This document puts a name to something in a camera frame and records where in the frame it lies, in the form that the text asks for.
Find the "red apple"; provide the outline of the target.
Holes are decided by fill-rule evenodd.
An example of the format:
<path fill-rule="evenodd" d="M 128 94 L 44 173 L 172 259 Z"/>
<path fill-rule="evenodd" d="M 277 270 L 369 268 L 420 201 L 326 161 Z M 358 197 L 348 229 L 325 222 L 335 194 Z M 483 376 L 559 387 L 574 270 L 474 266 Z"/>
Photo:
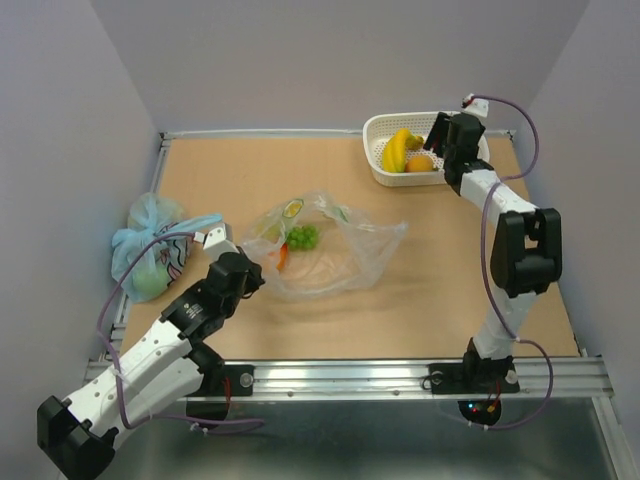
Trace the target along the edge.
<path fill-rule="evenodd" d="M 277 271 L 282 271 L 288 258 L 288 244 L 283 243 L 277 251 L 271 252 L 269 257 L 273 260 Z"/>

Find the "orange mango fruit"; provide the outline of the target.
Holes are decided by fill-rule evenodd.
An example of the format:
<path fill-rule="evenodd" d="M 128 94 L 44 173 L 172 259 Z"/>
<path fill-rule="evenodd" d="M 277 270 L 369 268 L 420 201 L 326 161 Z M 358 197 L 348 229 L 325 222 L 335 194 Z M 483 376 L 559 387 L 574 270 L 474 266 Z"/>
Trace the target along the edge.
<path fill-rule="evenodd" d="M 405 164 L 405 173 L 427 173 L 434 171 L 433 159 L 428 155 L 415 155 Z"/>

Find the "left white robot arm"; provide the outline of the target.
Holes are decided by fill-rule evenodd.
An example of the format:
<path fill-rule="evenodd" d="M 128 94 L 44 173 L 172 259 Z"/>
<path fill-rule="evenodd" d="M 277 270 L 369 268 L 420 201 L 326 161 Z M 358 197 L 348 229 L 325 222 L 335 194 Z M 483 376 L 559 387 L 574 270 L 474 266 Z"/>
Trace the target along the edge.
<path fill-rule="evenodd" d="M 66 478 L 96 479 L 135 428 L 162 417 L 179 398 L 220 386 L 229 392 L 224 361 L 206 340 L 263 283 L 261 267 L 243 251 L 221 254 L 111 367 L 39 405 L 38 447 Z"/>

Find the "clear lemon-print plastic bag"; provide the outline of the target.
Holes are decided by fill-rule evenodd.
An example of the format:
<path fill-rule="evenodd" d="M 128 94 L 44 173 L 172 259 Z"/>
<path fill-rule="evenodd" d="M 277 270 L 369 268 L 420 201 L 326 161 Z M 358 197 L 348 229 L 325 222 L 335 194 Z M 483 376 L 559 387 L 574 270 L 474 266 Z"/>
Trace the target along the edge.
<path fill-rule="evenodd" d="M 271 252 L 286 243 L 295 226 L 315 225 L 315 249 L 292 251 L 282 271 Z M 380 224 L 368 212 L 340 204 L 316 190 L 285 201 L 257 218 L 241 248 L 262 267 L 265 288 L 282 301 L 307 301 L 372 287 L 406 236 L 408 224 Z"/>

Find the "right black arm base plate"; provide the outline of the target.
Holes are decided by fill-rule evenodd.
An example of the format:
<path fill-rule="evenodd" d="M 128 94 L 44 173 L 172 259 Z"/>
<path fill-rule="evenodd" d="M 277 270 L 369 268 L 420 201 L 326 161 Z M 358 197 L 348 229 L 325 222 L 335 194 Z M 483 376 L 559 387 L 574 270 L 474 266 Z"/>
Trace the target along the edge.
<path fill-rule="evenodd" d="M 506 373 L 489 369 L 468 373 L 461 362 L 431 363 L 427 366 L 426 388 L 434 395 L 488 395 L 520 392 L 518 381 L 509 383 Z"/>

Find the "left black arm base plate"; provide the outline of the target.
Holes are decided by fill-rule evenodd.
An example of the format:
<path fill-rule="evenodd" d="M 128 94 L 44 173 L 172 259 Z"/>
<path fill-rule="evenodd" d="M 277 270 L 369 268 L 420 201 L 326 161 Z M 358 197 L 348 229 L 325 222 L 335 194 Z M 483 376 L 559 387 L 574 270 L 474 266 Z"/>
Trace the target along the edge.
<path fill-rule="evenodd" d="M 197 373 L 194 387 L 183 397 L 250 397 L 253 395 L 255 366 L 249 363 L 226 363 L 204 374 Z"/>

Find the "yellow banana bunch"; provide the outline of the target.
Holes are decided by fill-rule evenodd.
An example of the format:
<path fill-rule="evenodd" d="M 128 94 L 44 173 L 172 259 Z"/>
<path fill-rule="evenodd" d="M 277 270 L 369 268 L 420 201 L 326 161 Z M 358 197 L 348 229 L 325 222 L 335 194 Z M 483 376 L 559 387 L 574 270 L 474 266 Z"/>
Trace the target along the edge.
<path fill-rule="evenodd" d="M 405 171 L 407 152 L 419 150 L 424 145 L 424 138 L 411 133 L 407 128 L 398 130 L 387 142 L 382 153 L 382 169 L 387 173 L 403 173 Z"/>

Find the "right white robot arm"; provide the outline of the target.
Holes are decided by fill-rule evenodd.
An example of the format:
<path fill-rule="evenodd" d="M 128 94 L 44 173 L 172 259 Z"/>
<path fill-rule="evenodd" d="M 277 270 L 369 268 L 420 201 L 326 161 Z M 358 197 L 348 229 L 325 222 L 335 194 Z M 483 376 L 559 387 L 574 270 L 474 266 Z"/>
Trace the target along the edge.
<path fill-rule="evenodd" d="M 446 184 L 482 214 L 481 226 L 494 228 L 493 245 L 482 246 L 481 274 L 490 307 L 453 372 L 456 380 L 482 390 L 495 380 L 510 381 L 512 347 L 537 297 L 562 273 L 561 216 L 515 193 L 479 156 L 485 131 L 468 113 L 438 113 L 425 147 L 443 160 Z"/>

